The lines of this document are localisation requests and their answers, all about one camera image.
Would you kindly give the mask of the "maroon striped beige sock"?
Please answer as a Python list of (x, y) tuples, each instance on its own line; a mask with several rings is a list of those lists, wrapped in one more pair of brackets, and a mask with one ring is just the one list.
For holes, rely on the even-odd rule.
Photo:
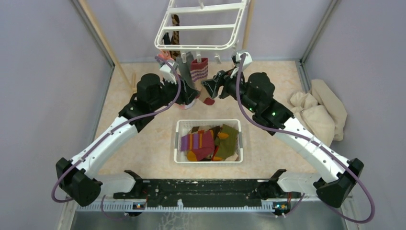
[(208, 77), (208, 58), (203, 57), (200, 62), (197, 59), (193, 60), (190, 71), (194, 86), (199, 92), (197, 98), (206, 105), (213, 105), (215, 100), (210, 97), (208, 91), (202, 85), (202, 81)]

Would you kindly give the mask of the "white plastic basket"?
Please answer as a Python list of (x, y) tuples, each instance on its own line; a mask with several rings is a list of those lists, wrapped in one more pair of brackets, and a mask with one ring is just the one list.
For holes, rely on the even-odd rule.
[(243, 143), (237, 119), (179, 120), (174, 161), (184, 164), (241, 163)]

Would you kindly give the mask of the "purple maroon striped sock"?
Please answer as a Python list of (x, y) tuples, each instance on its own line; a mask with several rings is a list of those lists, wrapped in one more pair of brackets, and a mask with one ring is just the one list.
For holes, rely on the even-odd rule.
[(213, 154), (215, 150), (213, 132), (199, 132), (181, 137), (180, 151), (189, 161), (201, 161)]

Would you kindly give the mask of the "olive green striped sock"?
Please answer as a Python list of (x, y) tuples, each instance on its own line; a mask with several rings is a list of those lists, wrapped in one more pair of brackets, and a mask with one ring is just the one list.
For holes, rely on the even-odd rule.
[(226, 124), (221, 126), (221, 130), (214, 141), (213, 161), (225, 161), (235, 154), (238, 133), (239, 131), (231, 126)]

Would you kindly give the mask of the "white plastic sock hanger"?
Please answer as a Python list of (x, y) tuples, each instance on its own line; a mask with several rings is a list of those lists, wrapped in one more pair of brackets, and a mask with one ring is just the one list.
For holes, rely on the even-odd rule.
[(235, 50), (244, 28), (248, 0), (231, 2), (170, 0), (154, 39), (161, 51), (187, 52), (201, 58), (211, 53), (216, 62), (225, 50)]

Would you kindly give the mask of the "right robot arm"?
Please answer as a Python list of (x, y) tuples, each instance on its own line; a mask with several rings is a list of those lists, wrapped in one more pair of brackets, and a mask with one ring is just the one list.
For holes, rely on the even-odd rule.
[(293, 113), (273, 98), (275, 90), (265, 72), (256, 72), (248, 80), (237, 80), (236, 73), (224, 71), (202, 82), (212, 97), (232, 96), (240, 109), (251, 111), (250, 122), (284, 142), (313, 166), (316, 173), (279, 171), (270, 183), (270, 193), (283, 197), (287, 192), (317, 196), (321, 201), (338, 208), (356, 184), (367, 197), (371, 195), (359, 179), (364, 164), (357, 158), (347, 159), (322, 143), (305, 128)]

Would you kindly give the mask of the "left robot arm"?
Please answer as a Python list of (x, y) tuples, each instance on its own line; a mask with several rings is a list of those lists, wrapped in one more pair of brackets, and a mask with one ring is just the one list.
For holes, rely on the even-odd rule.
[(134, 172), (99, 175), (100, 168), (155, 118), (158, 109), (173, 103), (189, 105), (198, 95), (184, 80), (170, 82), (153, 73), (143, 75), (136, 88), (130, 102), (102, 135), (70, 160), (61, 158), (56, 163), (58, 186), (81, 207), (104, 195), (126, 193), (131, 198), (140, 197), (144, 186)]

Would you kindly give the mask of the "wooden hanger rack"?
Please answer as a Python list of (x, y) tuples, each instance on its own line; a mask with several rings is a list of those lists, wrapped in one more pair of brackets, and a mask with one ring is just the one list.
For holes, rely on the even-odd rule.
[[(107, 37), (105, 36), (101, 26), (99, 25), (96, 17), (94, 16), (89, 4), (86, 0), (77, 0), (75, 1), (79, 4), (79, 8), (83, 11), (84, 17), (90, 23), (90, 29), (95, 33), (96, 41), (101, 43), (102, 51), (107, 55), (107, 60), (111, 62), (111, 65), (119, 71), (123, 82), (127, 85), (127, 90), (130, 93), (136, 92), (135, 80), (136, 75), (133, 74), (132, 81), (129, 81), (116, 54), (111, 47)], [(255, 5), (254, 0), (242, 0), (237, 3), (228, 3), (228, 4), (219, 4), (219, 5), (208, 5), (204, 6), (203, 2), (198, 1), (198, 6), (196, 7), (176, 7), (176, 1), (170, 0), (164, 18), (161, 22), (161, 25), (158, 29), (158, 33), (154, 39), (154, 45), (158, 49), (165, 51), (178, 50), (180, 51), (183, 62), (186, 62), (186, 51), (195, 52), (198, 61), (201, 61), (201, 52), (202, 51), (213, 51), (214, 58), (216, 62), (220, 63), (219, 51), (227, 50), (232, 48), (234, 51), (237, 48), (237, 34), (240, 31), (242, 26), (243, 16), (247, 14), (247, 20), (245, 24), (244, 36), (242, 48), (247, 48), (248, 34), (252, 21), (253, 6)], [(209, 24), (209, 25), (190, 25), (190, 26), (169, 26), (168, 22), (170, 21), (170, 16), (173, 14), (208, 14), (213, 12), (228, 12), (237, 10), (236, 21), (231, 24)], [(224, 45), (164, 45), (163, 42), (160, 42), (159, 39), (162, 38), (165, 32), (169, 31), (203, 31), (203, 30), (220, 30), (220, 29), (232, 29), (231, 36), (228, 42)]]

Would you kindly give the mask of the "pink patterned sock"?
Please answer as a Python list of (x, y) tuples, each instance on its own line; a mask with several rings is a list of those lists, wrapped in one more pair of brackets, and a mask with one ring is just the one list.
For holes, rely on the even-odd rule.
[[(159, 53), (157, 54), (157, 56), (166, 61), (169, 61), (169, 63), (171, 63), (171, 64), (175, 64), (175, 65), (178, 64), (176, 62), (176, 60), (173, 59), (173, 57), (169, 51), (160, 50)], [(190, 104), (181, 103), (181, 104), (178, 104), (177, 107), (181, 110), (187, 110), (187, 109), (190, 109), (194, 105), (194, 103), (195, 103), (195, 100), (192, 100), (192, 102)]]

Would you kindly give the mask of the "grey sock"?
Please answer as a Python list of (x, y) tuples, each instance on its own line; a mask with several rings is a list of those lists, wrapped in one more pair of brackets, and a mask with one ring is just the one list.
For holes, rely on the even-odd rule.
[(184, 81), (191, 89), (196, 90), (195, 83), (193, 82), (191, 76), (191, 63), (194, 60), (194, 56), (190, 51), (186, 52), (185, 54), (186, 54), (186, 63), (183, 63), (181, 56), (176, 57), (176, 62), (178, 63), (180, 76), (184, 79)]

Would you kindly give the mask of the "brown argyle sock in basket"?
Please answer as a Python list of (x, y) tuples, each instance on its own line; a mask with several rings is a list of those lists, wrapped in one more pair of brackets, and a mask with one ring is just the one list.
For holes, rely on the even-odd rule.
[(194, 134), (194, 133), (199, 133), (199, 132), (206, 132), (206, 131), (212, 131), (213, 132), (213, 137), (216, 138), (218, 136), (218, 133), (221, 131), (222, 127), (221, 126), (194, 126), (188, 134)]

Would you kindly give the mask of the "brown argyle hanging sock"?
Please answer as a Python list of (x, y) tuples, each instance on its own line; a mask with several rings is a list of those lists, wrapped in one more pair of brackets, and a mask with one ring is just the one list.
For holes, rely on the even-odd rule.
[[(177, 14), (173, 14), (171, 16), (172, 18), (172, 26), (179, 26), (180, 25), (180, 20), (179, 20), (179, 16)], [(179, 45), (180, 44), (180, 36), (179, 36), (179, 31), (172, 31), (172, 37), (171, 37), (171, 41), (170, 41), (171, 45)], [(173, 59), (176, 59), (176, 57), (178, 57), (180, 55), (180, 51), (178, 50), (172, 50), (170, 51), (171, 57)]]

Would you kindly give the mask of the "black hanging sock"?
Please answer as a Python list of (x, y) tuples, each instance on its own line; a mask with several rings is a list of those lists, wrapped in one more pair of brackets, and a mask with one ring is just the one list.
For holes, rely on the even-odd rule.
[(171, 38), (169, 36), (169, 33), (165, 33), (162, 37), (162, 41), (164, 45), (171, 45)]

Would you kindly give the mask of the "beige crumpled cloth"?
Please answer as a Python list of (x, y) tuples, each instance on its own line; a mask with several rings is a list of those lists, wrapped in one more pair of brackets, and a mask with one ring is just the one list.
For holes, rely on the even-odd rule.
[(344, 139), (348, 113), (323, 80), (311, 80), (311, 90), (292, 93), (289, 102), (294, 116), (324, 144), (330, 146), (333, 141)]

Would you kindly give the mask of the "aluminium frame rail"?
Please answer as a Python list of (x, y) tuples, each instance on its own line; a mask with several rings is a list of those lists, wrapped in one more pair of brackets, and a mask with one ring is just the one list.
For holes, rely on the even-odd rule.
[(124, 212), (126, 217), (142, 212), (270, 212), (286, 216), (293, 207), (292, 198), (302, 201), (317, 197), (332, 208), (344, 203), (355, 180), (341, 175), (337, 181), (312, 181), (311, 176), (289, 181), (287, 173), (260, 179), (142, 179), (125, 173), (126, 185), (113, 182), (107, 188), (99, 181), (81, 179), (62, 188), (80, 207)]

